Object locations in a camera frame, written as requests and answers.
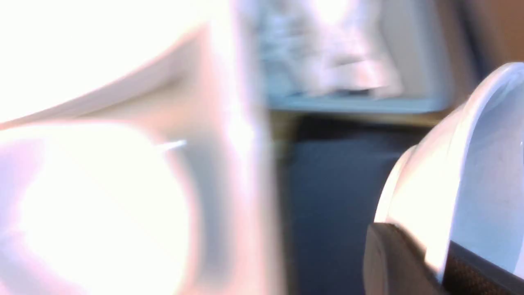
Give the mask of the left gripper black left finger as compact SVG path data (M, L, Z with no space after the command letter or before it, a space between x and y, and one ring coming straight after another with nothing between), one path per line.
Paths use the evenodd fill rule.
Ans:
M388 223L367 228L363 258L366 295L445 295L413 241Z

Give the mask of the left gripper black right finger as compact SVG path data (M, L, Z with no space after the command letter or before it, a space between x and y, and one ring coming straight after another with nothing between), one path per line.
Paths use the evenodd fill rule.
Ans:
M443 287L450 295L522 295L524 281L455 242L449 245Z

